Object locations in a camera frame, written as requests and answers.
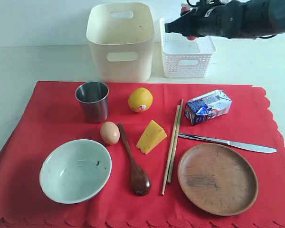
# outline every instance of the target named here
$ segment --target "brown plate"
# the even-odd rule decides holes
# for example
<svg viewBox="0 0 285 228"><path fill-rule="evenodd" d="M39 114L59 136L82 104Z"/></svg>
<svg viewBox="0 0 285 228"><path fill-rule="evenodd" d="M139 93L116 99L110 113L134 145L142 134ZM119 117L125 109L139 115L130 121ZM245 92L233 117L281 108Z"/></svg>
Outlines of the brown plate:
<svg viewBox="0 0 285 228"><path fill-rule="evenodd" d="M204 143L187 150L178 166L178 178L189 200L211 214L240 214L257 198L257 176L251 165L223 145Z"/></svg>

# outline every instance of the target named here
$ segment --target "basket handle hole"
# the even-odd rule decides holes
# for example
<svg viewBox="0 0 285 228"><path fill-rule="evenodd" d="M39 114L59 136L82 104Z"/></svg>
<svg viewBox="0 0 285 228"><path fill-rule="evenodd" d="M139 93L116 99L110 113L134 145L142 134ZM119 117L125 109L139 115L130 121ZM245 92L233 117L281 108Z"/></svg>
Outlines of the basket handle hole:
<svg viewBox="0 0 285 228"><path fill-rule="evenodd" d="M132 19L134 14L132 11L112 11L110 13L111 18L113 19Z"/></svg>
<svg viewBox="0 0 285 228"><path fill-rule="evenodd" d="M186 60L179 61L179 65L183 65L183 66L195 66L199 63L200 62L197 59L186 59Z"/></svg>
<svg viewBox="0 0 285 228"><path fill-rule="evenodd" d="M135 61L138 54L136 52L114 52L107 54L106 58L110 62Z"/></svg>

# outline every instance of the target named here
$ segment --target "chopstick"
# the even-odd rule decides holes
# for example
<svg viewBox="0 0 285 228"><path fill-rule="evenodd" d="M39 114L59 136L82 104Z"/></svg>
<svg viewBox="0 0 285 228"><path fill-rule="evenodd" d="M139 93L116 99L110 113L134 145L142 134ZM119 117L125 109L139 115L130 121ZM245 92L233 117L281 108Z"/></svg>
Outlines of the chopstick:
<svg viewBox="0 0 285 228"><path fill-rule="evenodd" d="M176 134L175 132L176 132L177 121L179 118L179 113L180 113L180 105L177 106L176 113L175 113L174 125L173 125L171 142L170 142L170 148L169 148L168 159L167 159L167 164L166 164L166 171L165 171L165 176L163 178L163 183L162 183L162 190L161 190L162 195L165 194L168 171L169 171L169 166L170 166L170 161L171 161L171 156L172 156L172 149L173 149L173 145L174 145L174 139L175 139L175 136L178 136L178 133Z"/></svg>
<svg viewBox="0 0 285 228"><path fill-rule="evenodd" d="M174 165L174 159L175 159L177 139L178 139L179 131L180 131L181 112L182 112L183 104L184 104L184 99L181 100L181 104L180 104L181 106L180 106L180 109L179 109L179 114L178 114L178 119L177 119L177 124L176 124L176 130L175 130L174 142L173 142L173 148L172 148L172 155L171 155L171 161L170 161L169 172L168 172L168 179L167 179L168 183L171 183L171 179L172 179L172 171L173 171L173 165Z"/></svg>

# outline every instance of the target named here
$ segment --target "red tablecloth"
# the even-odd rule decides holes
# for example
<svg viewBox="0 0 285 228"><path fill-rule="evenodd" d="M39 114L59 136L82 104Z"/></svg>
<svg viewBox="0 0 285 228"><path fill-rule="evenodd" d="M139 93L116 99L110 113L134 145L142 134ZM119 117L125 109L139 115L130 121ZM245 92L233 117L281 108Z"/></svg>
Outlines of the red tablecloth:
<svg viewBox="0 0 285 228"><path fill-rule="evenodd" d="M108 121L122 122L137 162L149 174L151 192L135 196L129 186L129 159L121 142L108 146L113 168L109 181L94 198L74 205L49 200L39 185L44 159L59 145L74 139L101 142L100 124L85 122L75 89L80 83L38 82L20 123L0 154L0 227L285 227L284 140L267 109L262 88L249 85L114 84L108 83ZM151 108L136 114L128 107L130 93L144 86L154 97ZM230 217L208 214L181 191L176 166L182 154L201 142L179 138L172 184L160 195L177 104L223 89L233 100L228 114L190 126L183 116L180 132L277 148L264 154L235 149L254 168L259 194L246 212ZM150 120L168 137L148 155L135 145Z"/></svg>

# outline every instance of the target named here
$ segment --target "white bowl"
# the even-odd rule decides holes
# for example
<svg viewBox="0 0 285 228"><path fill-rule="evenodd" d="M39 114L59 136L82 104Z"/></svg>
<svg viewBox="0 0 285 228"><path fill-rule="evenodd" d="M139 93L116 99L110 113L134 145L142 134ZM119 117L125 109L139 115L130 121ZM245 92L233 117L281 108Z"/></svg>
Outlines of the white bowl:
<svg viewBox="0 0 285 228"><path fill-rule="evenodd" d="M40 185L51 200L79 203L95 196L108 181L112 169L109 151L88 139L67 142L44 161Z"/></svg>

